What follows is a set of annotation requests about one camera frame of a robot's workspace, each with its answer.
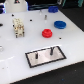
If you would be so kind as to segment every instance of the electronic component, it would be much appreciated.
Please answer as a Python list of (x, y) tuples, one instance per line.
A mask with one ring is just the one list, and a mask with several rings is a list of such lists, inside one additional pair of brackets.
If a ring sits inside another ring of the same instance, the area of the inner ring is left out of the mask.
[(52, 37), (52, 31), (50, 29), (44, 29), (42, 31), (42, 36), (45, 38), (50, 38)]
[(26, 57), (30, 68), (66, 59), (58, 46), (26, 53)]
[(16, 34), (16, 38), (19, 36), (24, 36), (24, 24), (21, 19), (14, 19), (14, 30)]
[(56, 12), (58, 12), (58, 7), (57, 6), (50, 6), (48, 8), (48, 12), (50, 12), (50, 13), (56, 13)]
[(64, 21), (55, 21), (54, 26), (58, 29), (66, 28), (66, 23)]

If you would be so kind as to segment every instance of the red cap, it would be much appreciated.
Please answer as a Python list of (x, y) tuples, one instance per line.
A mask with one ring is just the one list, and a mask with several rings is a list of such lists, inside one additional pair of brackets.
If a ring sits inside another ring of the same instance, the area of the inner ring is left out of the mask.
[(42, 36), (45, 38), (50, 38), (52, 37), (52, 31), (50, 29), (44, 29), (42, 32)]

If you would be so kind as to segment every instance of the white plastic part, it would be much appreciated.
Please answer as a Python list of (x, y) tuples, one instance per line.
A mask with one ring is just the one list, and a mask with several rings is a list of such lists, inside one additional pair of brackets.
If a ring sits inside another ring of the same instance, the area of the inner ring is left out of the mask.
[[(0, 84), (10, 84), (84, 61), (84, 32), (60, 11), (52, 14), (45, 9), (42, 10), (41, 15), (39, 11), (14, 13), (14, 18), (22, 19), (26, 31), (25, 37), (18, 39), (15, 38), (12, 14), (0, 15), (0, 20), (3, 23), (0, 28), (0, 46), (4, 48), (4, 51), (0, 52)], [(57, 20), (66, 22), (66, 28), (55, 28), (54, 22)], [(46, 28), (52, 30), (51, 38), (42, 37), (42, 31)], [(53, 46), (59, 46), (67, 59), (35, 68), (29, 67), (25, 53)]]
[(24, 36), (24, 25), (21, 19), (13, 19), (14, 30), (16, 34), (16, 38), (19, 36)]
[(15, 3), (15, 0), (6, 0), (5, 9), (6, 13), (13, 12), (25, 12), (27, 11), (28, 4), (25, 0), (18, 0), (19, 3)]

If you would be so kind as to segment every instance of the red circular lid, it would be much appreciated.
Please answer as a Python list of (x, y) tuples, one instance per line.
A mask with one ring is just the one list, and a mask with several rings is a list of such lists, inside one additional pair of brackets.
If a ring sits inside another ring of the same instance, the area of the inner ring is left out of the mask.
[(45, 38), (50, 38), (52, 36), (52, 31), (50, 29), (44, 29), (42, 36)]

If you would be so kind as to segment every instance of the white board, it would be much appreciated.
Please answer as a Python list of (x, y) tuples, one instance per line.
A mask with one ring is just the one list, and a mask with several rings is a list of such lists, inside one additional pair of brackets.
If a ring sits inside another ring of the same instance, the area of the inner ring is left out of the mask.
[[(0, 15), (0, 84), (8, 84), (42, 74), (54, 69), (84, 61), (84, 32), (63, 13), (48, 13), (48, 10), (28, 11), (22, 13)], [(25, 37), (16, 38), (12, 20), (21, 18), (25, 26)], [(57, 29), (54, 22), (65, 21), (65, 29)], [(42, 37), (44, 29), (51, 29), (51, 38)], [(30, 68), (25, 53), (59, 46), (65, 54), (65, 60)]]

